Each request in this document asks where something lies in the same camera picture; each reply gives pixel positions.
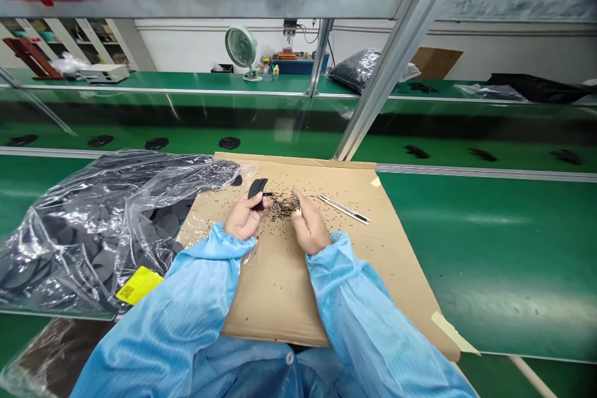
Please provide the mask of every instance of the cable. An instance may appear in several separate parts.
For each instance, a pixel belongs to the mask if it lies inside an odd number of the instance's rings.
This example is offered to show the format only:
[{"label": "cable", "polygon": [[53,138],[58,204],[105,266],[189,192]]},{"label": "cable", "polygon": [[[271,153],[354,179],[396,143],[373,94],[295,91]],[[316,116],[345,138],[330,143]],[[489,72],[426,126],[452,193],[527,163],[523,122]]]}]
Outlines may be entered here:
[{"label": "cable", "polygon": [[334,51],[332,51],[332,49],[331,49],[331,43],[330,43],[329,39],[328,39],[328,47],[330,48],[331,62],[332,62],[332,64],[336,65],[336,58],[334,57]]},{"label": "cable", "polygon": [[315,36],[315,39],[313,39],[311,42],[309,42],[307,40],[307,28],[304,25],[298,24],[297,26],[300,26],[303,29],[303,37],[305,38],[305,42],[308,44],[314,44],[315,42],[317,42],[317,39],[319,39],[319,31],[321,30],[321,22],[320,22],[320,26],[319,29],[317,30],[317,35]]}]

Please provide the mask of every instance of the light blue smock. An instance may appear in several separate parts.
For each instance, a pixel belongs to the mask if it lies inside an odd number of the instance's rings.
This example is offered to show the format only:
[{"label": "light blue smock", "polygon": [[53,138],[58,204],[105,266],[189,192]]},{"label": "light blue smock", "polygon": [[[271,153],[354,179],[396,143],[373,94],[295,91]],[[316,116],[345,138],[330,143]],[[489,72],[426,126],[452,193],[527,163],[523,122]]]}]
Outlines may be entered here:
[{"label": "light blue smock", "polygon": [[220,336],[238,285],[240,241],[215,224],[163,283],[100,341],[71,394],[93,397],[476,397],[393,304],[348,235],[307,256],[331,348]]}]

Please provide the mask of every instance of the white cabinet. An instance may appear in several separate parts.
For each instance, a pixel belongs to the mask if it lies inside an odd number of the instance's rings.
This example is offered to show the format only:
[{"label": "white cabinet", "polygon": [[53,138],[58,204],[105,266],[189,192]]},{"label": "white cabinet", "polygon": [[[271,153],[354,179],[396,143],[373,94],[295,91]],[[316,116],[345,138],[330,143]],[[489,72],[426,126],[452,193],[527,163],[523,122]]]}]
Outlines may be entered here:
[{"label": "white cabinet", "polygon": [[[155,65],[131,19],[0,19],[0,37],[27,37],[48,60],[62,53],[94,63],[122,63],[154,72]],[[23,67],[2,45],[0,66]]]}]

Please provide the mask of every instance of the electric fan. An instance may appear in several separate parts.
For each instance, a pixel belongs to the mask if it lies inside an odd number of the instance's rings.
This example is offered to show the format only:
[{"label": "electric fan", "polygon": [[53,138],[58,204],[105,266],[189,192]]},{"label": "electric fan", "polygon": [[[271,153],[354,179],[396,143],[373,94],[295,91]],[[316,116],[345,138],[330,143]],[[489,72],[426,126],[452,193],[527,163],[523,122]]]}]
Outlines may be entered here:
[{"label": "electric fan", "polygon": [[257,39],[253,37],[251,31],[243,26],[231,27],[226,31],[226,51],[228,56],[236,65],[241,68],[247,68],[243,79],[250,82],[259,82],[261,76],[257,76],[257,70],[253,68],[253,62],[257,57]]}]

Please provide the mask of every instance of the person's left hand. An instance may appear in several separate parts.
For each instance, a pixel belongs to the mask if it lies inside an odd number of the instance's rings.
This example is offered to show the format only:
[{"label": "person's left hand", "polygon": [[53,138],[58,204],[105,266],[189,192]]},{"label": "person's left hand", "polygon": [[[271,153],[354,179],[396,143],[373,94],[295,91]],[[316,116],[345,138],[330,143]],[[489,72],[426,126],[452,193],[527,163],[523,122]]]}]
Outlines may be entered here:
[{"label": "person's left hand", "polygon": [[263,200],[263,207],[267,210],[269,203],[267,197],[259,192],[251,199],[245,196],[240,199],[230,210],[230,214],[224,223],[224,231],[235,238],[246,241],[257,231],[259,221],[265,211],[255,211],[251,208]]}]

